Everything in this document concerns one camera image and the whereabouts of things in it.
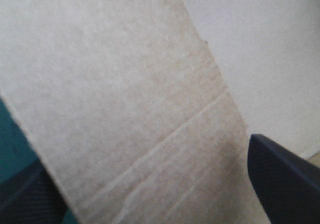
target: cardboard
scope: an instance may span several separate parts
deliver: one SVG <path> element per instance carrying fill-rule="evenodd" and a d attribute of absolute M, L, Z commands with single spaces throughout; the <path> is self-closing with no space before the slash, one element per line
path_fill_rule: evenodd
<path fill-rule="evenodd" d="M 0 6 L 0 95 L 80 223 L 268 223 L 181 0 Z"/>

